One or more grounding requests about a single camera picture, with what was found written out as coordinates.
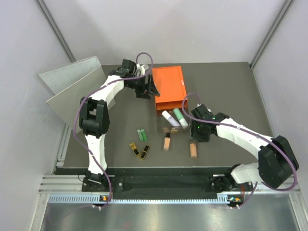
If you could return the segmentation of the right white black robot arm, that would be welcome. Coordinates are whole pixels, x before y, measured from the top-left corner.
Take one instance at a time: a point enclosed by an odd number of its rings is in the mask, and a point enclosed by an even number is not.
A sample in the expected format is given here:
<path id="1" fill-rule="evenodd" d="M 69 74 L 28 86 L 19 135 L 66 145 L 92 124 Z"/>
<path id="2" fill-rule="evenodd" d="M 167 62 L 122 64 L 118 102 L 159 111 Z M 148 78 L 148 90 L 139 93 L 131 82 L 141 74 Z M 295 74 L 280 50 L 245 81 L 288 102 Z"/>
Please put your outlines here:
<path id="1" fill-rule="evenodd" d="M 257 162 L 236 164 L 229 168 L 223 177 L 218 191 L 227 187 L 237 190 L 243 183 L 263 182 L 271 189 L 278 189 L 299 169 L 289 141 L 279 135 L 276 138 L 256 133 L 238 124 L 224 113 L 214 115 L 204 104 L 192 110 L 191 137 L 198 142 L 208 142 L 211 135 L 229 140 L 252 154 Z"/>

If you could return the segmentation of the clear acrylic drawer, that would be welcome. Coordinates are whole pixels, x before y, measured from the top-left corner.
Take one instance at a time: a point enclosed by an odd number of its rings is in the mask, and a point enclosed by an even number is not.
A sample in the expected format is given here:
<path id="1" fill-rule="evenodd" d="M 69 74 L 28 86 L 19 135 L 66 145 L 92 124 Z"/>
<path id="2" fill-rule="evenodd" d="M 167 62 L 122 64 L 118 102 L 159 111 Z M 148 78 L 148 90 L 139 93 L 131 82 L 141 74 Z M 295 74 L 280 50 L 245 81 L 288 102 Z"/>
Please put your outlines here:
<path id="1" fill-rule="evenodd" d="M 189 118 L 180 108 L 157 110 L 156 121 L 160 133 L 178 133 L 191 127 Z"/>

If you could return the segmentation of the lilac white tube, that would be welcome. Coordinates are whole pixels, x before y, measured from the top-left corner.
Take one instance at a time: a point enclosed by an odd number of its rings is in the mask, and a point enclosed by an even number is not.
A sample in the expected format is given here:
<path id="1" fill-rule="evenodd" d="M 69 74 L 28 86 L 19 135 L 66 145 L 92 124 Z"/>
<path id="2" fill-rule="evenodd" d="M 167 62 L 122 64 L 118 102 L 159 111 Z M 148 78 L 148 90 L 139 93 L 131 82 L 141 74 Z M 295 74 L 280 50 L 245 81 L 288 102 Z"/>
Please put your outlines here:
<path id="1" fill-rule="evenodd" d="M 173 127 L 179 127 L 180 126 L 180 123 L 167 110 L 164 110 L 162 112 L 162 116 Z"/>

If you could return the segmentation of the green white tube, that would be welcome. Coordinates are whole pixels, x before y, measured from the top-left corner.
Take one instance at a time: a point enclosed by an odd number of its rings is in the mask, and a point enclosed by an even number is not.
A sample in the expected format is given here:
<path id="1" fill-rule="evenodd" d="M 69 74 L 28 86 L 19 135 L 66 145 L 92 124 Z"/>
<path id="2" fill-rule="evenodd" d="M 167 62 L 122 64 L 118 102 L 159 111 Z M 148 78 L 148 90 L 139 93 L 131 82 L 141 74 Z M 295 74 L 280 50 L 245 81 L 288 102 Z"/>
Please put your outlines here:
<path id="1" fill-rule="evenodd" d="M 184 118 L 179 108 L 174 108 L 173 113 L 175 114 L 176 118 L 178 119 L 179 123 L 183 128 L 188 127 L 189 124 L 187 123 L 186 119 Z"/>

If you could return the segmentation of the orange drawer box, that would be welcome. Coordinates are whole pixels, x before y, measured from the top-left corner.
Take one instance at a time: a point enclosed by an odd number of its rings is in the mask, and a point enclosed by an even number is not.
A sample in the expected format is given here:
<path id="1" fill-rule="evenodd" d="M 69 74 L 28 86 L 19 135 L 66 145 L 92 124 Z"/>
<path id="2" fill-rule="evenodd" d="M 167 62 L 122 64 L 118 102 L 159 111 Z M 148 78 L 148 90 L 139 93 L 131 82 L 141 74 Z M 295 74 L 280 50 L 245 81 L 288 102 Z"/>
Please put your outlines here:
<path id="1" fill-rule="evenodd" d="M 181 108 L 187 95 L 181 66 L 154 68 L 153 79 L 160 96 L 155 96 L 155 109 L 158 116 L 164 110 Z"/>

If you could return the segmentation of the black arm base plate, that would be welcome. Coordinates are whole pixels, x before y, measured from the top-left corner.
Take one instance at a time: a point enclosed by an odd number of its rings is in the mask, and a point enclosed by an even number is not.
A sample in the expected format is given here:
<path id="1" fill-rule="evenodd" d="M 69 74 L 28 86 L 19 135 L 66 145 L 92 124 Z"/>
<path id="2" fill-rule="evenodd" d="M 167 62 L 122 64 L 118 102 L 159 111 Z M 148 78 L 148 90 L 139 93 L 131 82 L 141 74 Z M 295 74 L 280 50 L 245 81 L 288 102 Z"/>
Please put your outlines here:
<path id="1" fill-rule="evenodd" d="M 167 192 L 171 189 L 198 189 L 206 193 L 221 193 L 238 191 L 242 188 L 239 184 L 230 183 L 223 177 L 208 177 L 197 175 L 162 175 L 162 176 L 115 176 L 110 180 L 103 178 L 102 182 L 84 178 L 84 192 L 109 192 L 112 193 L 154 193 Z"/>

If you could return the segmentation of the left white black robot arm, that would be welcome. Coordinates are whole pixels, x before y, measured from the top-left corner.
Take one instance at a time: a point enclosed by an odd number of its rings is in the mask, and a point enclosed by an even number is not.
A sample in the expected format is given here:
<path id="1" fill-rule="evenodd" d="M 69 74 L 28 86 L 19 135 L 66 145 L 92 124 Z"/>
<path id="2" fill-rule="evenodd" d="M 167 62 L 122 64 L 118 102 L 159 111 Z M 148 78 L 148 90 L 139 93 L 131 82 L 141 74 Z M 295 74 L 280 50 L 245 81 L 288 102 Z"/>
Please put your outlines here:
<path id="1" fill-rule="evenodd" d="M 104 154 L 104 138 L 110 126 L 109 104 L 125 87 L 135 90 L 136 97 L 150 99 L 150 95 L 159 96 L 153 75 L 148 75 L 145 82 L 146 65 L 140 65 L 124 59 L 122 65 L 110 72 L 102 89 L 95 92 L 86 100 L 81 99 L 79 112 L 79 127 L 86 138 L 89 167 L 83 180 L 82 191 L 107 191 L 109 179 L 104 175 L 107 163 Z"/>

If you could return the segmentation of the orange tube grey cap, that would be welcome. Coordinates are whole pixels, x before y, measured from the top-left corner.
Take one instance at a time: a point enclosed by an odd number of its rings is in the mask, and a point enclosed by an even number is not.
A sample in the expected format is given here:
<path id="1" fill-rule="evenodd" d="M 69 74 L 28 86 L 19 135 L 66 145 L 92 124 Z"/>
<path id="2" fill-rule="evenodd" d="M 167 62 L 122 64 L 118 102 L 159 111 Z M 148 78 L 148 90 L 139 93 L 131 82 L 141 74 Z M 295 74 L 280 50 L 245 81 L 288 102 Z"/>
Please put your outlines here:
<path id="1" fill-rule="evenodd" d="M 197 145 L 195 142 L 191 142 L 190 143 L 190 157 L 191 158 L 197 158 L 198 154 L 197 154 Z"/>

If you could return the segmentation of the peach foundation bottle black cap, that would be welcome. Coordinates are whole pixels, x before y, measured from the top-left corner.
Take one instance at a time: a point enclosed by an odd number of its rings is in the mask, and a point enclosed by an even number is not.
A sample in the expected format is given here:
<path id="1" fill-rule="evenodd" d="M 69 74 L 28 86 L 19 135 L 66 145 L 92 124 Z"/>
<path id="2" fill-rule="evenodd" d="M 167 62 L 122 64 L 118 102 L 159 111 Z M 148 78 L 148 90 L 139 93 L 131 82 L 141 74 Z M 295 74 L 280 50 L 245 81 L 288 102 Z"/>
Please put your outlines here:
<path id="1" fill-rule="evenodd" d="M 164 151 L 169 151 L 169 149 L 170 149 L 170 141 L 171 141 L 171 134 L 167 133 L 165 135 L 164 143 L 163 143 L 163 150 Z"/>

